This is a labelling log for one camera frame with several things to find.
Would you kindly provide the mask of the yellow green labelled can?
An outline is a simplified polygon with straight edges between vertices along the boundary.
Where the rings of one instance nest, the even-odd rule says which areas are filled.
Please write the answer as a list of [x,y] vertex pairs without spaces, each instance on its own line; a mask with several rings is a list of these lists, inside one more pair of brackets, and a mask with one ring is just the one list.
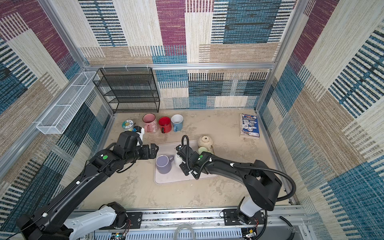
[[133,128],[135,126],[135,123],[134,121],[132,120],[126,120],[122,123],[122,128],[125,130],[125,131],[132,131]]

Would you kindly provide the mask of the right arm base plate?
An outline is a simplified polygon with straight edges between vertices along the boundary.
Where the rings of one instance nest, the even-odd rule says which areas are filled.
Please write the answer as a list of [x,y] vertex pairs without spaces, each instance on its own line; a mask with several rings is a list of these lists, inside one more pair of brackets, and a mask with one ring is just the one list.
[[224,219],[225,226],[235,225],[256,225],[265,223],[265,214],[262,211],[256,212],[252,217],[248,217],[240,210],[235,208],[223,209],[220,217]]

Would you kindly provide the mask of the light green mug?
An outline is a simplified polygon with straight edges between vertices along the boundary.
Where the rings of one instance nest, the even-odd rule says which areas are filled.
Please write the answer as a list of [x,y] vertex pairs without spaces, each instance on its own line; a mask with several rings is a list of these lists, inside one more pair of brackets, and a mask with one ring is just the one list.
[[203,152],[209,153],[210,151],[206,147],[199,147],[198,148],[199,155],[201,155]]

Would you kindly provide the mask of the white mesh wall basket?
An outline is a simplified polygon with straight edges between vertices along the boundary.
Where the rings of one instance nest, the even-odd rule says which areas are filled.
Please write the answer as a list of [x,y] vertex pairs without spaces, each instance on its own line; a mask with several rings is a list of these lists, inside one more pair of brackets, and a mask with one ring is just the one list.
[[37,130],[44,135],[63,134],[93,90],[95,76],[96,72],[83,72],[76,77],[37,124]]

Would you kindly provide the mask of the pink ghost pattern mug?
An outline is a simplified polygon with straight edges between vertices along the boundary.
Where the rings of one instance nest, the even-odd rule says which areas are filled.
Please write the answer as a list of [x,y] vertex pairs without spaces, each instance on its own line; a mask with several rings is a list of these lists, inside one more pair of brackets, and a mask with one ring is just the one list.
[[158,122],[154,114],[145,114],[143,116],[143,122],[145,124],[144,129],[146,133],[155,133],[158,131]]

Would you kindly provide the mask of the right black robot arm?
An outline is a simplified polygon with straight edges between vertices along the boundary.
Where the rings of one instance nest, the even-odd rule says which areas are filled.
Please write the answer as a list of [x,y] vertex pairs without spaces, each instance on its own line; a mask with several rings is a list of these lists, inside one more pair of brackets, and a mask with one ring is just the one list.
[[177,156],[182,158],[180,168],[196,180],[201,175],[219,175],[243,184],[249,196],[241,200],[234,217],[242,224],[249,224],[261,210],[273,211],[279,197],[282,182],[276,176],[278,171],[268,168],[259,160],[254,163],[239,163],[220,158],[209,152],[198,153],[187,145],[176,147]]

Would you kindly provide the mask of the red mug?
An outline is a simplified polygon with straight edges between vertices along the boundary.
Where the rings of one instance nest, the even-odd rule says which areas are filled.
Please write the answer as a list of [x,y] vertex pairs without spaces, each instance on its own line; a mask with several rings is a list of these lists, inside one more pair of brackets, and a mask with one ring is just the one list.
[[158,124],[163,134],[169,133],[172,130],[172,122],[169,117],[161,117]]

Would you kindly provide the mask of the blue mug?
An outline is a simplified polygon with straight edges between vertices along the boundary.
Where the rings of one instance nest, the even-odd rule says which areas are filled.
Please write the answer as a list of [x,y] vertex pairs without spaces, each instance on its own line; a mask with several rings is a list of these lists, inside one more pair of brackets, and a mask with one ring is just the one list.
[[184,118],[180,114],[171,117],[174,132],[180,132],[183,129]]

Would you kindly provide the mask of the purple mug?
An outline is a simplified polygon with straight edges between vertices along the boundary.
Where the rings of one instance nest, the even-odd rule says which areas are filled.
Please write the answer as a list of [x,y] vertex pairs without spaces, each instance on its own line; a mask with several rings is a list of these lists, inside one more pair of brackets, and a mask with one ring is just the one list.
[[172,169],[172,162],[174,160],[174,155],[161,155],[156,158],[155,164],[156,169],[160,174],[167,174]]

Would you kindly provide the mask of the white mug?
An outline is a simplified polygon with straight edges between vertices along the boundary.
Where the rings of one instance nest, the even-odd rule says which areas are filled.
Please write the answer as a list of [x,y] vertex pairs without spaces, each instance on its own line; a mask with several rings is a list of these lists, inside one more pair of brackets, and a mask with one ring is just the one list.
[[179,155],[175,154],[174,155],[174,163],[176,166],[179,166],[180,164],[183,163],[183,159]]

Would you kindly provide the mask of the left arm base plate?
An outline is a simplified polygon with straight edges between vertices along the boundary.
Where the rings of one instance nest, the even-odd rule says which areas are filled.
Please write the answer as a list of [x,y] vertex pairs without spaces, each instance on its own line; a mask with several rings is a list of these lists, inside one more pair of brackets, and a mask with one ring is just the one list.
[[142,224],[143,212],[127,212],[126,225],[123,229],[140,229]]

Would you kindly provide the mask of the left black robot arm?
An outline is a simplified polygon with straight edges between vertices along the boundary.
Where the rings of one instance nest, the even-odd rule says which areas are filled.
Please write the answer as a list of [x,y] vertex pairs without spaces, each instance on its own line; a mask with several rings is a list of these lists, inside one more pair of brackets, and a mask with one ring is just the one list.
[[126,164],[155,159],[158,151],[156,144],[143,144],[143,133],[121,133],[117,142],[97,152],[81,173],[47,205],[33,215],[19,217],[17,226],[22,236],[26,240],[77,240],[100,228],[124,228],[128,224],[126,209],[116,202],[77,219],[69,216],[101,183],[114,173],[125,171]]

